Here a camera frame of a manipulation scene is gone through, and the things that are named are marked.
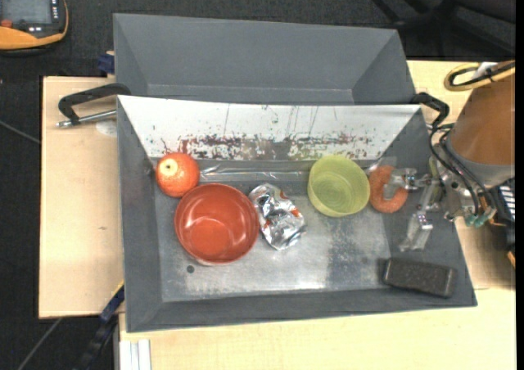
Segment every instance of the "gray bin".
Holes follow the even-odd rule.
[[[398,34],[384,29],[116,15],[115,52],[117,81],[136,96],[335,106],[405,104],[414,94]],[[355,217],[347,233],[340,229],[342,237],[325,250],[327,274],[321,287],[290,289],[283,284],[282,290],[267,290],[268,282],[297,277],[286,269],[274,269],[269,271],[274,278],[262,278],[260,290],[251,291],[249,286],[244,291],[204,291],[199,296],[198,284],[190,279],[205,282],[202,276],[206,271],[176,246],[178,241],[170,230],[178,202],[156,188],[151,176],[154,161],[120,102],[117,115],[129,332],[476,303],[454,225],[441,214],[430,214],[435,229],[425,251],[399,251],[397,246],[405,236],[418,196],[411,196],[399,213],[383,215],[380,232],[363,232],[367,224],[377,223],[370,210]],[[382,155],[427,172],[430,151],[420,110]],[[261,183],[240,182],[228,175],[221,182],[244,192]],[[307,204],[304,179],[287,179],[283,174],[273,183],[302,205]],[[351,238],[358,239],[358,249]],[[267,255],[273,255],[264,243],[260,238],[258,249],[267,248]],[[295,248],[300,249],[297,244],[290,252]],[[263,252],[257,255],[262,258]],[[456,268],[454,295],[441,299],[387,287],[380,276],[382,261],[389,256]],[[194,272],[187,271],[188,265]],[[228,278],[235,278],[234,273],[229,272]]]

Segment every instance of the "floor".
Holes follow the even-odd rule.
[[[0,121],[39,139],[40,81],[44,75],[98,76],[97,59],[112,48],[115,12],[272,20],[324,25],[374,26],[386,17],[370,0],[66,0],[71,28],[52,51],[0,56]],[[515,27],[467,11],[463,17],[507,43]],[[410,59],[486,60],[492,54],[460,42],[438,55],[427,34],[402,34]],[[0,127],[0,370],[19,369],[54,321],[38,320],[40,147]],[[97,318],[66,318],[54,328],[27,369],[72,368],[97,329]],[[111,348],[93,369],[112,366]]]

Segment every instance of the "tabletop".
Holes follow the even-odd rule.
[[[446,101],[452,122],[469,92],[448,92],[458,62],[409,61],[418,92]],[[43,81],[42,195],[38,315],[99,314],[123,279],[116,138],[111,120],[59,129],[61,97],[112,78]],[[112,109],[106,98],[79,115]],[[431,120],[434,113],[422,108]],[[477,307],[127,333],[151,340],[162,368],[515,368],[515,274],[488,227],[456,227],[476,290]]]

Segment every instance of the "red plastic bowl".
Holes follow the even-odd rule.
[[[259,228],[249,198],[219,183],[193,188],[174,214],[174,231],[183,248],[206,265],[240,259],[255,244]]]

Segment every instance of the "black sponge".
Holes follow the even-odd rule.
[[[382,280],[393,287],[451,297],[457,282],[457,270],[444,265],[389,258]]]

